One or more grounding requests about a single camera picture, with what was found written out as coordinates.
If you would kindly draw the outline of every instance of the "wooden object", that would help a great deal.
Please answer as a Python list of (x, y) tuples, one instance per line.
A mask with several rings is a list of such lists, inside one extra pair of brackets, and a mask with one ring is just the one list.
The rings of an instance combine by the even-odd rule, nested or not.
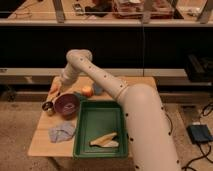
[[(150, 86), (156, 88), (155, 80), (153, 77), (121, 77), (126, 80), (129, 85), (136, 83), (149, 84)], [(78, 81), (68, 89), (68, 92), (81, 92), (81, 89), (84, 85), (92, 85), (93, 81), (88, 77), (79, 77)], [(59, 85), (59, 77), (55, 77), (53, 80), (52, 86)], [(47, 101), (52, 99), (57, 92), (49, 94)], [(91, 100), (110, 100), (111, 97), (103, 92), (101, 96), (92, 96)], [(48, 116), (45, 112), (41, 113), (40, 120), (38, 122), (37, 128), (35, 130), (28, 155), (29, 156), (46, 156), (46, 157), (73, 157), (73, 146), (74, 140), (64, 141), (61, 143), (51, 143), (49, 140), (48, 130), (49, 128), (54, 127), (62, 123), (64, 119), (59, 115), (55, 114), (53, 116)], [(77, 117), (73, 118), (70, 121), (74, 126), (77, 124)]]

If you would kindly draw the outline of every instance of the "table leg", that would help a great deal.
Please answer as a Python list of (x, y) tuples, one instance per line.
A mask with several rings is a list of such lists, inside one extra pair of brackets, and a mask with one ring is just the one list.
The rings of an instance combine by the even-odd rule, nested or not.
[(61, 166), (58, 164), (58, 162), (54, 159), (54, 157), (46, 157), (47, 160), (53, 165), (53, 167), (57, 170), (60, 171)]

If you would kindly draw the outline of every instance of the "food item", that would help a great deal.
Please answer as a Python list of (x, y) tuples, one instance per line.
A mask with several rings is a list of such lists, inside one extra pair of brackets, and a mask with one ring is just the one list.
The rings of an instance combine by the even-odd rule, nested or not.
[(81, 89), (82, 95), (86, 96), (86, 97), (91, 97), (93, 95), (93, 89), (91, 86), (84, 86)]
[(100, 146), (100, 147), (118, 147), (119, 143), (117, 141), (112, 140), (116, 136), (117, 136), (116, 132), (106, 134), (93, 141), (90, 141), (90, 146), (96, 145), (96, 146)]

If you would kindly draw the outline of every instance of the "small object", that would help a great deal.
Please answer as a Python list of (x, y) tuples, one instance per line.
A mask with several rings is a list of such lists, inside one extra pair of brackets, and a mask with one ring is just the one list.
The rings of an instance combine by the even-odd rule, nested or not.
[(111, 3), (101, 3), (99, 5), (96, 5), (94, 7), (86, 6), (85, 7), (85, 13), (86, 15), (95, 15), (99, 17), (104, 17), (108, 14), (108, 12), (112, 11), (112, 5)]
[(52, 116), (55, 111), (53, 107), (53, 102), (52, 101), (47, 101), (42, 105), (43, 111), (45, 111), (49, 116)]
[(75, 127), (68, 121), (49, 129), (50, 141), (53, 143), (70, 140), (74, 134)]
[(91, 97), (93, 95), (93, 89), (90, 86), (84, 86), (81, 89), (82, 95), (86, 96), (86, 97)]
[(213, 141), (213, 137), (206, 125), (189, 125), (187, 132), (193, 144)]
[(97, 145), (100, 147), (113, 147), (113, 146), (118, 146), (118, 143), (116, 144), (115, 142), (111, 142), (113, 141), (112, 139), (115, 138), (117, 136), (116, 132), (112, 132), (110, 134), (106, 134), (102, 137), (99, 137), (93, 141), (90, 141), (90, 145)]
[(103, 92), (103, 89), (97, 85), (95, 82), (92, 84), (93, 92), (95, 95), (101, 95)]
[(75, 10), (76, 15), (84, 15), (84, 10), (79, 3), (73, 4), (73, 9)]
[(79, 105), (80, 101), (74, 94), (63, 94), (56, 99), (54, 109), (65, 119), (71, 119)]

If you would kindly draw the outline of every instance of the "wooden table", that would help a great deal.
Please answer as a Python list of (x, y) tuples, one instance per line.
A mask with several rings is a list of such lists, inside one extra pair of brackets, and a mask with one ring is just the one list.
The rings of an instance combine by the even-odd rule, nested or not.
[[(145, 83), (156, 88), (155, 80), (153, 77), (121, 77), (126, 80), (129, 85), (136, 83)], [(81, 88), (85, 85), (91, 85), (93, 81), (88, 77), (79, 77), (78, 81), (70, 88), (67, 92), (80, 92)], [(55, 77), (52, 83), (52, 87), (59, 86), (60, 81), (59, 77)], [(49, 94), (47, 100), (50, 100), (57, 94)], [(111, 97), (104, 92), (101, 96), (92, 96), (91, 100), (107, 100)], [(73, 146), (75, 137), (70, 141), (64, 141), (60, 143), (51, 143), (48, 135), (49, 128), (52, 128), (60, 123), (64, 119), (59, 116), (59, 114), (54, 114), (53, 116), (48, 116), (45, 112), (41, 113), (40, 120), (38, 122), (37, 128), (35, 130), (34, 136), (31, 141), (31, 145), (28, 151), (29, 156), (44, 156), (54, 164), (56, 168), (59, 168), (59, 165), (56, 163), (53, 157), (73, 157)], [(73, 118), (70, 121), (73, 125), (76, 126), (77, 117)]]
[[(92, 0), (76, 1), (76, 0), (61, 0), (65, 19), (66, 20), (84, 20), (89, 19), (87, 15), (77, 16), (72, 5), (79, 3), (83, 7), (95, 6)], [(8, 19), (29, 19), (29, 20), (56, 20), (55, 8), (53, 0), (26, 0), (16, 11), (14, 11)], [(112, 13), (108, 13), (104, 19), (116, 19)]]
[[(94, 6), (92, 0), (76, 1), (76, 0), (61, 0), (66, 20), (85, 20), (89, 19), (87, 15), (76, 16), (72, 5), (74, 3), (80, 3), (83, 8), (86, 6)], [(177, 9), (184, 17), (184, 20), (195, 21), (197, 17), (189, 16), (187, 11), (184, 11), (182, 7), (202, 7), (206, 0), (179, 0)], [(52, 0), (43, 0), (38, 2), (37, 0), (26, 0), (16, 11), (14, 11), (8, 19), (29, 19), (29, 20), (56, 20), (55, 9)], [(104, 17), (96, 17), (95, 19), (107, 20), (116, 19), (112, 12), (108, 13)]]

